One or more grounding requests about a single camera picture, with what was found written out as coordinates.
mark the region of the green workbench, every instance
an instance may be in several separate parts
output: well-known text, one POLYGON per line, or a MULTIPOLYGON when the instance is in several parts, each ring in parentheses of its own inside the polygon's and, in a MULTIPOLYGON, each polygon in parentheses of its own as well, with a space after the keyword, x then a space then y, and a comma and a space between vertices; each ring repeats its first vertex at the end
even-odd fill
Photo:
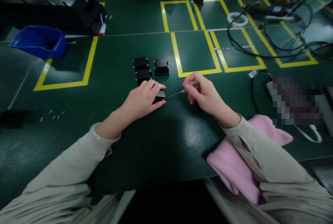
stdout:
MULTIPOLYGON (((155 59, 168 60, 170 75, 154 76, 166 85, 167 96, 182 89, 185 75, 202 71, 224 101, 245 118, 256 114, 247 76, 253 69, 267 69, 274 77, 295 77, 302 84, 333 84, 333 63, 327 59, 308 54, 280 61, 257 59, 233 49, 226 31, 203 30, 227 27, 226 9, 240 11, 240 2, 256 0, 207 0, 198 8, 191 0, 99 1, 108 12, 106 35, 73 39, 76 43, 63 59, 38 59, 9 48, 8 42, 0 43, 0 111, 9 106, 30 110, 21 128, 0 130, 0 208, 21 194, 91 124, 123 103, 137 86, 133 58, 147 57, 151 68, 155 59), (59 120, 52 120, 58 115, 59 120)), ((333 41, 332 23, 320 11, 328 1, 309 0, 316 13, 305 34, 308 41, 333 41)), ((261 55, 281 54, 262 41, 254 26, 259 23, 254 20, 232 34, 261 55)), ((287 29, 296 33, 301 28, 300 24, 268 27, 280 45, 297 45, 287 29)), ((261 74, 255 97, 261 113, 274 118, 266 82, 261 74)), ((298 161, 333 155, 333 139, 324 126, 318 126, 321 144, 309 142, 293 126, 278 128, 294 137, 284 148, 298 161)), ((190 105, 186 95, 175 96, 122 133, 89 183, 95 192, 107 194, 214 176, 206 157, 224 136, 213 117, 190 105)))

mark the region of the pink towel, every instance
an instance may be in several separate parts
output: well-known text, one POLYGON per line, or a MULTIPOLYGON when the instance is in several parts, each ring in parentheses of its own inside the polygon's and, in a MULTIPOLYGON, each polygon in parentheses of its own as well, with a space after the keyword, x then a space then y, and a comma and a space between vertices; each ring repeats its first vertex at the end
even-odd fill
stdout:
MULTIPOLYGON (((256 115, 249 120, 249 123, 280 146, 293 140, 290 134, 275 128, 273 121, 267 116, 256 115)), ((226 137, 217 149, 208 156, 207 162, 232 193, 238 195, 241 192, 249 202, 259 204, 260 190, 258 189, 258 182, 229 137, 226 137)))

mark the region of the blue container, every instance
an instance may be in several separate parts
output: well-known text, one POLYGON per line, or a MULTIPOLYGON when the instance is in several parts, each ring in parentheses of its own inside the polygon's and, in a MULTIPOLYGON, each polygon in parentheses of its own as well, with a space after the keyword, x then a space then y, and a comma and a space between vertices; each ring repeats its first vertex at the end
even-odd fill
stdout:
POLYGON ((25 26, 9 45, 39 58, 63 56, 68 43, 65 34, 47 26, 25 26))

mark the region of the tape roll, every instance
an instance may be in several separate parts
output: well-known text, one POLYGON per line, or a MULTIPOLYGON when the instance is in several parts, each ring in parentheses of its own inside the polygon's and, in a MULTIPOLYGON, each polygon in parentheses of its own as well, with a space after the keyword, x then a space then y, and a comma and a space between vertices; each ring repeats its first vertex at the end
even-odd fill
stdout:
MULTIPOLYGON (((227 22, 230 24, 233 20, 231 18, 235 18, 238 17, 240 15, 239 12, 232 12, 228 15, 227 17, 227 22)), ((239 17, 240 19, 243 20, 242 23, 237 23, 237 22, 233 22, 232 25, 235 27, 244 27, 247 25, 247 23, 249 23, 249 19, 243 14, 239 17)))

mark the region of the sleeve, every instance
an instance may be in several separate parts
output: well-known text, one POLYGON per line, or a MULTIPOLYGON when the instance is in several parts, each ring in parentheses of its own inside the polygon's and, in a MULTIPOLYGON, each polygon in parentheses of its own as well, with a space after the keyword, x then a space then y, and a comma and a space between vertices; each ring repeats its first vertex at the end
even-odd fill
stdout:
POLYGON ((90 189, 84 182, 121 137, 121 134, 114 140, 100 137, 95 131, 98 124, 53 160, 19 197, 0 211, 0 223, 65 222, 89 211, 90 189))
POLYGON ((287 151, 244 117, 236 126, 222 129, 262 182, 303 183, 308 180, 305 169, 287 151))

